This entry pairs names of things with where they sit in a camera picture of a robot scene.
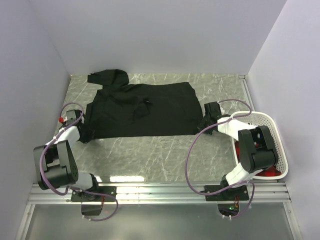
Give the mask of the black long sleeve shirt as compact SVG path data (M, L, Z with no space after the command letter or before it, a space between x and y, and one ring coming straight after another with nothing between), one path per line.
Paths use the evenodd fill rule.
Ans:
M87 76L101 85L87 104L82 143L95 139L195 135L203 119L196 92L188 82L131 84L120 69Z

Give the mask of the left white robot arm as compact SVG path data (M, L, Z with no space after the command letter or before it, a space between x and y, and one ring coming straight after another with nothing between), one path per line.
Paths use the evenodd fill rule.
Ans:
M83 112L79 109L67 111L66 120L61 120L58 139L52 145L46 143L33 149L36 179L42 190L48 190L41 175L43 172L53 189L71 187L83 191L89 201L96 201L101 195L97 179L91 173L79 172L72 153L74 143L87 133L82 117Z

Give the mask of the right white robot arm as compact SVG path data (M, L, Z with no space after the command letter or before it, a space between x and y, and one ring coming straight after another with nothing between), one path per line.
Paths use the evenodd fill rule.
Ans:
M248 117L246 113L223 114L219 102L204 105L205 115L198 129L201 133L213 131L225 134L238 142L239 163L221 179L220 194L226 200L238 194L239 182L248 182L256 174L275 166L279 161L274 138L268 126L244 123L239 118Z

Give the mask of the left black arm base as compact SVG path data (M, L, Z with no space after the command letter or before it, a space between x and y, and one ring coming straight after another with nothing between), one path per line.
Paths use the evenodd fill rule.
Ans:
M86 191L103 195L73 191L71 202L115 202L115 198L117 195L116 186L98 186L87 189Z

